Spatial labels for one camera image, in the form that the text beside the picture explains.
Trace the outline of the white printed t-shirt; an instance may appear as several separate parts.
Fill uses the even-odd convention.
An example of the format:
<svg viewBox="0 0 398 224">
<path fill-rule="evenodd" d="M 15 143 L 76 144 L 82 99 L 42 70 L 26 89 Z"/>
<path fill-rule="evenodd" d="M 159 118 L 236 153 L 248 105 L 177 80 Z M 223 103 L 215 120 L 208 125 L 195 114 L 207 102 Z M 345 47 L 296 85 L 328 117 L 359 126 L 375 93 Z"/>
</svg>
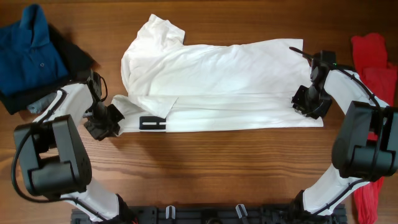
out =
<svg viewBox="0 0 398 224">
<path fill-rule="evenodd" d="M 127 95 L 112 100 L 124 116 L 121 133 L 138 132 L 148 117 L 169 133 L 323 126 L 291 104 L 310 85 L 310 66 L 294 52 L 303 40 L 219 46 L 185 45 L 184 37 L 156 15 L 138 31 L 121 60 Z"/>
</svg>

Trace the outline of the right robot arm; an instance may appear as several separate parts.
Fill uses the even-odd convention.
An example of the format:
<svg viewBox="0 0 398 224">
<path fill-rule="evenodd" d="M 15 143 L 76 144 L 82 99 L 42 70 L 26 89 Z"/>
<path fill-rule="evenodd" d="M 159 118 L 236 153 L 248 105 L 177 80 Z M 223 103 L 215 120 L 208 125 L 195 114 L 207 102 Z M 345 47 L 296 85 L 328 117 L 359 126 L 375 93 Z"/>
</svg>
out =
<svg viewBox="0 0 398 224">
<path fill-rule="evenodd" d="M 332 101 L 345 118 L 335 139 L 331 165 L 311 187 L 299 192 L 289 207 L 290 219 L 316 220 L 357 189 L 397 171 L 397 108 L 380 100 L 353 71 L 335 63 L 333 52 L 310 55 L 309 87 L 300 86 L 293 109 L 309 118 L 323 118 Z"/>
</svg>

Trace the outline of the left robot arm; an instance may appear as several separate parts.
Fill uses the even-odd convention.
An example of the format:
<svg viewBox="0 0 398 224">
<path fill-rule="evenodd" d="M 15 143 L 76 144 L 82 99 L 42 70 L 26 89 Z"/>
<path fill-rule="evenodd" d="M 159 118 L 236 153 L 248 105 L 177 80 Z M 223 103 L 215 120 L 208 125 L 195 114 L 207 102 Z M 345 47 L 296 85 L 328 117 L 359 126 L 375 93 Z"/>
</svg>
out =
<svg viewBox="0 0 398 224">
<path fill-rule="evenodd" d="M 34 203 L 70 203 L 93 223 L 137 223 L 137 215 L 120 195 L 93 178 L 91 162 L 77 130 L 81 120 L 98 141 L 116 137 L 124 118 L 106 106 L 108 89 L 93 70 L 56 90 L 50 106 L 32 123 L 14 130 L 16 153 L 11 181 L 16 193 Z"/>
</svg>

